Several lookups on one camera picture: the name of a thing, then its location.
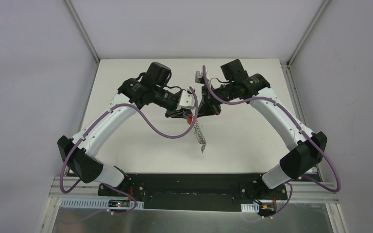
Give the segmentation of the silver key with red tag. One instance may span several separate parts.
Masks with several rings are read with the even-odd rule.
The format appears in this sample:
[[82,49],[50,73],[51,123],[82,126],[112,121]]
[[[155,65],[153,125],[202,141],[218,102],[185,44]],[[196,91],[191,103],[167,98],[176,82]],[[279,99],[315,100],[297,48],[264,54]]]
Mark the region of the silver key with red tag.
[[191,114],[188,114],[188,119],[187,119],[187,123],[189,125],[193,125],[194,124],[194,115],[191,113]]

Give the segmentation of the metal disc keyring with rings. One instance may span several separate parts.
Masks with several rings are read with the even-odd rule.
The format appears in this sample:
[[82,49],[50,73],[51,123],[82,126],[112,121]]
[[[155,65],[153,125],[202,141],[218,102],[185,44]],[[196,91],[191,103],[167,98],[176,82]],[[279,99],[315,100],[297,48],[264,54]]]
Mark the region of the metal disc keyring with rings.
[[197,139],[199,145],[201,146],[201,153],[203,153],[206,148],[206,139],[203,135],[201,125],[199,121],[197,120],[195,121],[193,125],[193,132],[194,132],[195,138]]

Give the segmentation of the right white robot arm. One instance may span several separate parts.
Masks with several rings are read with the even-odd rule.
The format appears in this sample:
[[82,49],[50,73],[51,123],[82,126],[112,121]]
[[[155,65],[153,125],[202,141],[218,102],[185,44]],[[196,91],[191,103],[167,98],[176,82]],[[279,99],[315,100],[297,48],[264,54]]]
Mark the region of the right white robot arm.
[[322,161],[327,137],[323,132],[313,132],[294,117],[270,83],[261,74],[249,76],[239,59],[222,65],[221,70],[227,81],[218,88],[210,84],[206,68],[196,72],[195,82],[203,85],[198,116],[219,115],[221,104],[246,103],[271,124],[289,152],[258,180],[258,196],[268,199],[275,194],[276,187],[301,177]]

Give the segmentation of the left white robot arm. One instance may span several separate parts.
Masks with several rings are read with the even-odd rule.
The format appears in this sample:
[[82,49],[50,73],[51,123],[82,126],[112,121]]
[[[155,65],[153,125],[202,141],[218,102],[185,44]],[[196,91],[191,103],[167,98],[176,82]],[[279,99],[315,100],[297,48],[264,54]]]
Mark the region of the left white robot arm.
[[159,62],[150,64],[146,72],[137,78],[125,80],[118,88],[107,107],[84,129],[72,137],[61,136],[57,141],[63,168],[68,167],[84,183],[93,181],[110,185],[116,196],[124,196],[129,189],[125,174],[119,168],[96,159],[108,138],[141,108],[151,103],[166,109],[167,114],[188,117],[196,108],[197,96],[193,87],[180,89],[177,93],[168,90],[171,69]]

